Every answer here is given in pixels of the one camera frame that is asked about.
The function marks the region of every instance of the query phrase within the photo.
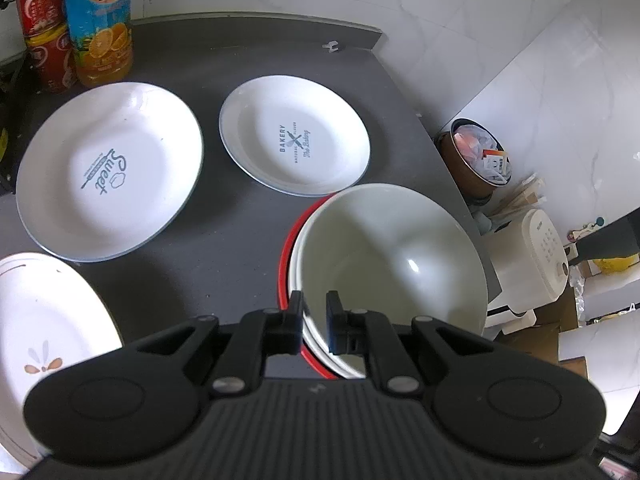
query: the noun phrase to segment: white plate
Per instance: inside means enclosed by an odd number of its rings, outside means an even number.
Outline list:
[[[89,90],[33,137],[18,171],[20,218],[55,256],[121,256],[178,214],[202,152],[198,121],[171,92],[145,83]]]
[[[364,364],[328,353],[329,290],[345,309],[377,310],[397,324],[424,314],[480,334],[486,320],[484,269],[465,231],[433,200],[391,184],[351,187],[322,204],[296,239],[289,286],[309,307],[305,342],[347,378],[363,377]]]
[[[252,79],[231,92],[220,136],[249,176],[292,195],[345,189],[369,163],[369,136],[353,108],[328,88],[288,75]]]
[[[0,260],[0,444],[26,467],[39,458],[22,420],[27,392],[56,370],[120,348],[100,298],[46,254]]]

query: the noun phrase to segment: red bowl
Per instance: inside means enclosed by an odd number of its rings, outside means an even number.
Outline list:
[[[289,261],[291,260],[291,251],[293,251],[293,245],[296,243],[296,238],[302,229],[302,226],[306,223],[313,212],[318,209],[323,203],[329,200],[333,195],[322,197],[315,202],[305,212],[300,215],[300,218],[296,220],[295,224],[289,231],[282,252],[280,253],[280,261],[278,263],[278,305],[281,310],[286,310],[289,305],[289,290],[287,287],[287,280],[289,279]],[[318,372],[325,379],[338,379],[338,377],[324,366],[316,356],[309,350],[306,344],[302,343],[302,350],[300,351],[302,357],[305,359],[309,366]]]

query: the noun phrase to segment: cardboard box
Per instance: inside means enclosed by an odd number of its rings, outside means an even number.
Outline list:
[[[578,314],[572,287],[567,286],[553,303],[535,309],[536,324],[509,335],[501,334],[496,341],[510,348],[520,350],[551,364],[558,363],[558,339],[561,332],[578,328]],[[561,364],[583,377],[587,377],[587,363],[584,357],[568,359]]]
[[[558,364],[565,370],[570,370],[574,374],[580,375],[580,377],[584,377],[585,379],[589,378],[587,373],[587,359],[584,356],[565,359],[564,361],[560,361]]]

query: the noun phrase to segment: orange juice bottle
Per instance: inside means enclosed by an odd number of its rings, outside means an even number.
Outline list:
[[[78,79],[88,87],[118,81],[133,62],[131,0],[65,0]]]

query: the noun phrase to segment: white tile wall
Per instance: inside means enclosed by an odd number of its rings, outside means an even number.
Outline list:
[[[537,171],[558,232],[640,206],[640,0],[572,0],[460,113]]]
[[[560,360],[585,356],[589,380],[607,407],[605,433],[620,428],[640,392],[640,311],[561,332]]]
[[[18,10],[14,4],[9,4],[5,10],[0,10],[0,60],[18,54],[24,50],[22,30],[18,20]]]
[[[269,11],[379,27],[376,54],[434,131],[453,117],[569,0],[133,0],[133,14]],[[0,59],[20,49],[0,33]]]

